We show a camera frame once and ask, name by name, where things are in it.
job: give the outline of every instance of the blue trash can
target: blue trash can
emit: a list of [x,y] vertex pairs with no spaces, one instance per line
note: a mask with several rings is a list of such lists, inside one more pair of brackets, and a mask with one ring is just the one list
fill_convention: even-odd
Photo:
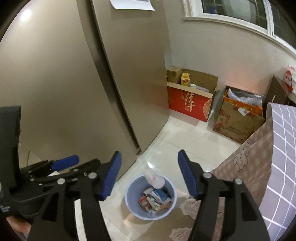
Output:
[[147,220],[147,221],[154,221],[154,220],[159,220],[167,215],[170,214],[170,212],[174,209],[177,203],[177,193],[176,193],[176,188],[173,185],[173,183],[164,177],[163,175],[160,175],[165,179],[165,187],[168,190],[168,194],[170,195],[172,199],[172,204],[169,208],[165,210],[161,210],[157,212],[156,214],[152,214],[149,212],[144,211],[141,206],[139,205],[138,201],[141,199],[143,196],[143,191],[146,190],[147,188],[151,187],[151,185],[147,182],[145,179],[144,175],[141,175],[140,177],[137,177],[134,179],[126,192],[125,195],[125,201],[126,201],[126,206],[130,210],[131,213],[133,213],[136,217],[142,219],[142,220]]

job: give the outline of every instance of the white window frame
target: white window frame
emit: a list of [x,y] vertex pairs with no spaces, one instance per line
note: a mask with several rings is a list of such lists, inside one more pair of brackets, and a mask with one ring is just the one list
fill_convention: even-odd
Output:
[[244,28],[272,40],[296,57],[296,49],[274,33],[274,20],[270,2],[268,0],[263,0],[263,3],[266,13],[267,29],[242,19],[219,14],[204,13],[202,0],[183,0],[185,16],[182,19],[219,22]]

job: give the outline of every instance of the cartoon bear print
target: cartoon bear print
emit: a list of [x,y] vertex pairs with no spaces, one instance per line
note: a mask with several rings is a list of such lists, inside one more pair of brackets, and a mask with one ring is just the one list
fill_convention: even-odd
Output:
[[254,142],[252,140],[247,140],[243,146],[243,151],[233,159],[233,165],[235,166],[235,170],[237,172],[242,170],[244,166],[248,165],[250,146],[252,146],[253,144]]

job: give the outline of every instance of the screw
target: screw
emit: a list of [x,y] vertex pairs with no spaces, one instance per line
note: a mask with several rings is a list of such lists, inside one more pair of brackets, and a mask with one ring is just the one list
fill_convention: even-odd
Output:
[[95,173],[95,172],[91,172],[91,173],[89,174],[89,178],[90,178],[90,179],[94,179],[94,178],[96,178],[96,173]]
[[234,182],[237,184],[237,185],[241,185],[242,184],[242,180],[240,178],[236,178],[234,180]]
[[211,178],[212,177],[212,174],[209,173],[209,172],[204,172],[203,173],[203,176],[204,176],[204,178]]
[[63,184],[65,183],[65,179],[60,178],[60,179],[57,181],[57,183],[58,183],[59,185],[63,185]]

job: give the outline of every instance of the blue gripper pad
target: blue gripper pad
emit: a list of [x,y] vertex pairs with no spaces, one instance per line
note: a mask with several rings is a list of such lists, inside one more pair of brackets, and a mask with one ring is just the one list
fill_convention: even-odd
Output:
[[187,190],[191,196],[196,198],[198,196],[197,190],[197,180],[190,168],[189,158],[184,150],[179,151],[178,153],[178,164],[183,175],[184,181],[187,186]]
[[103,181],[103,191],[101,197],[105,200],[108,196],[111,195],[111,191],[114,187],[119,169],[121,167],[121,153],[116,151],[109,162],[110,167],[107,170],[107,174]]
[[79,163],[79,157],[77,155],[69,156],[61,160],[57,160],[51,166],[53,171],[62,171],[69,167],[75,166]]

